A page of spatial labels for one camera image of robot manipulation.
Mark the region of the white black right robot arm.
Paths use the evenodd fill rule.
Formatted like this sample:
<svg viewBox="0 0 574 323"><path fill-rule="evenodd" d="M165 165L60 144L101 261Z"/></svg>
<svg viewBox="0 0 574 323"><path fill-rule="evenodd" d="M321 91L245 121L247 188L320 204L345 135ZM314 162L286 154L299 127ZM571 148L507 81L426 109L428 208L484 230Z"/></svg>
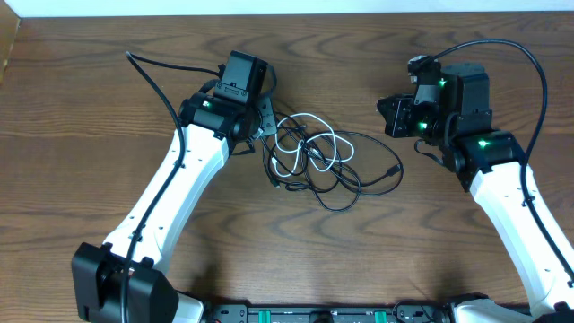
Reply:
<svg viewBox="0 0 574 323"><path fill-rule="evenodd" d="M541 197L517 139L492 126L490 81L479 64L443 66L423 57L407 66L416 89L377 103L394 138L436 146L438 163L488 215L526 290L529 312L480 293L450 301L444 322L571 322L573 248Z"/></svg>

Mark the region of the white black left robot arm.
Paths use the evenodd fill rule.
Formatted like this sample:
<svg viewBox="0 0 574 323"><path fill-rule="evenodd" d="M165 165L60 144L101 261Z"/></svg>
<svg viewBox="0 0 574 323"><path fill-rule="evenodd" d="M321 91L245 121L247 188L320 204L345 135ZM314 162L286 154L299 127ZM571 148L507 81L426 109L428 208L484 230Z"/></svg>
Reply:
<svg viewBox="0 0 574 323"><path fill-rule="evenodd" d="M275 134L270 93L235 100L197 92L182 102L160 168L120 225L72 259L78 316L86 322L198 322L204 303L167 278L199 197L239 143Z"/></svg>

